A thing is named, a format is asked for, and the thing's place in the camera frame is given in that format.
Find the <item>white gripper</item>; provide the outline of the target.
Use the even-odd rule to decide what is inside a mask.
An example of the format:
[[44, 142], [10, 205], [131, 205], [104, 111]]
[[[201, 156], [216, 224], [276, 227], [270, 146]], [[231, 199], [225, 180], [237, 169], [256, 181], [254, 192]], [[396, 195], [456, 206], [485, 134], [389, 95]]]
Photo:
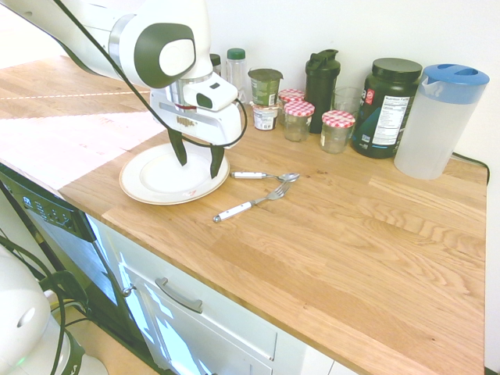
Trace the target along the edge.
[[235, 104], [229, 104], [218, 112], [207, 109], [181, 109], [167, 99], [165, 89], [152, 89], [150, 105], [167, 129], [170, 144], [179, 164], [187, 163], [187, 153], [183, 143], [183, 134], [201, 141], [212, 143], [210, 146], [210, 176], [214, 179], [222, 165], [224, 147], [241, 135], [241, 115]]

